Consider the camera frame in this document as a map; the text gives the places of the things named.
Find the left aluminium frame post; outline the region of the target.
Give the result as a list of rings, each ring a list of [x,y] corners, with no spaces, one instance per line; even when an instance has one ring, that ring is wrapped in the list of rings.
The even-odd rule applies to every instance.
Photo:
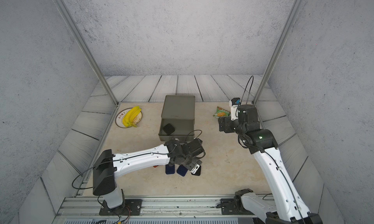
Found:
[[[115,97],[112,89],[110,88],[108,82],[106,81],[101,69],[99,68],[98,63],[96,62],[93,54],[91,53],[87,43],[85,42],[78,26],[76,25],[73,17],[71,16],[64,0],[53,0],[57,10],[59,11],[60,15],[62,16],[64,22],[68,26],[70,32],[73,34],[78,46],[80,47],[81,51],[83,52],[84,56],[86,57],[87,61],[89,62],[92,70],[94,71],[95,75],[97,76],[99,82],[103,86],[104,90],[109,95],[111,101],[115,106],[118,106],[119,101]]]

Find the patterned round plate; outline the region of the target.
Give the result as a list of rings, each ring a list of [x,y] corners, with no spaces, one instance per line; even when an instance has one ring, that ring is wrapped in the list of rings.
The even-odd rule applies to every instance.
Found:
[[[142,117],[142,109],[139,106],[127,108],[117,114],[115,124],[120,128],[137,127]]]

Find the green snack packet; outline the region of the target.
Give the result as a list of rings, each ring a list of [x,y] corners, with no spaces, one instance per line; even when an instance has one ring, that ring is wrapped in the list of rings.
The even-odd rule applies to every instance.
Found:
[[[213,115],[213,117],[216,117],[216,118],[226,118],[226,117],[230,117],[231,116],[231,113],[230,111],[227,111],[221,107],[217,107],[216,108],[216,112],[215,114]]]

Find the right aluminium frame post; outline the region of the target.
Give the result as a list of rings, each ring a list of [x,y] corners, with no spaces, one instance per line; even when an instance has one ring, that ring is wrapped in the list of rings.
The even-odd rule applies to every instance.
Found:
[[[287,41],[287,38],[292,30],[292,27],[296,21],[296,18],[298,16],[298,13],[303,5],[304,0],[295,0],[293,3],[293,6],[291,8],[291,11],[288,15],[288,18],[284,24],[284,27],[282,29],[282,32],[280,34],[279,40],[275,46],[275,49],[272,53],[272,56],[270,58],[270,61],[265,69],[265,72],[263,74],[262,80],[260,82],[259,88],[256,92],[256,95],[253,100],[253,105],[256,105],[260,101],[260,97],[263,93],[263,90],[265,89],[265,86],[275,68],[276,62],[282,52],[282,49]]]

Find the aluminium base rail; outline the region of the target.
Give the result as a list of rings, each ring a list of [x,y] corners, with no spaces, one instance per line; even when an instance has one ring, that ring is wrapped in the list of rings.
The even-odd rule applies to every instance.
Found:
[[[257,195],[275,206],[272,195]],[[99,216],[103,198],[80,196],[66,198],[57,211],[54,224],[118,224],[118,223],[235,223],[238,218],[261,221],[253,215],[222,215],[215,208],[223,198],[230,195],[180,195],[180,196],[125,196],[128,199],[142,199],[139,216]]]

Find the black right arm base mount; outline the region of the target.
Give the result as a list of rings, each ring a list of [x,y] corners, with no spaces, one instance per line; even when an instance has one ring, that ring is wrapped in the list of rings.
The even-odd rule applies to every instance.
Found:
[[[249,210],[246,210],[242,205],[241,197],[244,194],[253,193],[251,189],[242,189],[235,192],[233,198],[223,198],[220,203],[215,206],[221,210],[222,215],[253,215]]]

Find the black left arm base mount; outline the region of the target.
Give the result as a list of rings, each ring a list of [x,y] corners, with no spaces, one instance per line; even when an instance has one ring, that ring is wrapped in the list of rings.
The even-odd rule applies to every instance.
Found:
[[[123,190],[104,195],[101,202],[99,216],[139,216],[142,199],[128,199],[124,197]]]

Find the black brooch box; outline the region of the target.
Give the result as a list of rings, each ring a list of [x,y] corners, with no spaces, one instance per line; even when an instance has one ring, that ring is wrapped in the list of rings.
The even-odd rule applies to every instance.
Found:
[[[201,171],[202,171],[202,167],[200,166],[200,167],[195,171],[195,173],[191,172],[191,174],[194,175],[194,176],[200,176],[200,175],[201,175]]]
[[[166,135],[172,135],[175,132],[175,127],[172,124],[168,123],[163,126],[163,132]]]

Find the blue brooch box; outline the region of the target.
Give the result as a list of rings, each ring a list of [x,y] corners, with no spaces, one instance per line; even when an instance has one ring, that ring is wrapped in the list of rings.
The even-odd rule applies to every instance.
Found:
[[[175,165],[166,165],[165,166],[166,175],[171,175],[175,173]]]
[[[188,170],[186,167],[184,167],[183,165],[180,165],[180,166],[178,167],[178,169],[177,169],[176,172],[177,172],[177,174],[179,174],[180,176],[185,177],[188,171],[189,171],[189,170]]]

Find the yellow toy banana bunch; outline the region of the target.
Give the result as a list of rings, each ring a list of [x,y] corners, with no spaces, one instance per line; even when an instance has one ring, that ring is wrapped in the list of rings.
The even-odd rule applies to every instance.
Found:
[[[126,113],[122,123],[125,127],[136,127],[136,124],[133,123],[134,119],[141,113],[141,108],[136,106]]]

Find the aluminium frame post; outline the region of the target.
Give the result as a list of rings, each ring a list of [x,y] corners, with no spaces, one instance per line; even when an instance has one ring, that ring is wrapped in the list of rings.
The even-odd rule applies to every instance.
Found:
[[[64,22],[68,26],[70,32],[73,34],[78,46],[80,47],[81,51],[83,52],[84,56],[86,57],[87,61],[89,62],[92,70],[94,71],[95,75],[97,76],[99,82],[103,86],[104,90],[109,95],[111,101],[115,106],[118,106],[119,101],[115,97],[112,89],[110,88],[108,82],[106,81],[101,69],[99,68],[98,63],[96,62],[93,54],[91,53],[87,43],[85,42],[78,26],[76,25],[73,17],[71,16],[64,0],[53,0],[57,10],[59,11],[60,15],[62,16]]]
[[[275,49],[272,53],[272,56],[270,58],[270,61],[265,69],[265,72],[263,74],[262,80],[260,82],[259,88],[256,92],[256,95],[253,100],[253,105],[256,105],[260,101],[260,97],[263,93],[263,90],[265,89],[265,86],[275,68],[276,62],[282,52],[282,49],[287,41],[287,38],[292,30],[292,27],[296,21],[296,18],[298,16],[298,13],[303,5],[304,0],[295,0],[293,3],[293,6],[291,8],[291,11],[288,15],[288,18],[284,24],[284,27],[282,29],[282,32],[280,34],[279,40],[275,46]]]

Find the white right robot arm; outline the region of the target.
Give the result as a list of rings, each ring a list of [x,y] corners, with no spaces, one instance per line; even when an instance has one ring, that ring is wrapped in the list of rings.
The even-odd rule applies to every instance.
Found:
[[[321,224],[321,217],[310,211],[292,183],[273,133],[260,127],[256,106],[229,105],[230,117],[219,118],[219,130],[238,135],[238,143],[260,165],[275,201],[270,207],[254,192],[247,192],[237,196],[241,208],[266,224]]]

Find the black brooch box front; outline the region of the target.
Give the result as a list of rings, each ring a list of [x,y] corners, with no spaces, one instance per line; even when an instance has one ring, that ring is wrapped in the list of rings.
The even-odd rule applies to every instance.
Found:
[[[191,172],[191,174],[194,175],[194,176],[200,176],[200,175],[201,175],[201,171],[202,171],[202,167],[200,166],[200,167],[195,171],[195,173]]]

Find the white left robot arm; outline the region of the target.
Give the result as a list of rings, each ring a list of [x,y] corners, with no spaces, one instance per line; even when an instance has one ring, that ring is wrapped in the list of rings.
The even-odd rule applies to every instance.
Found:
[[[128,173],[152,166],[180,165],[195,174],[206,155],[202,140],[189,143],[172,139],[154,148],[133,153],[103,151],[93,165],[93,195],[102,196],[109,209],[124,204],[123,193],[117,179]]]

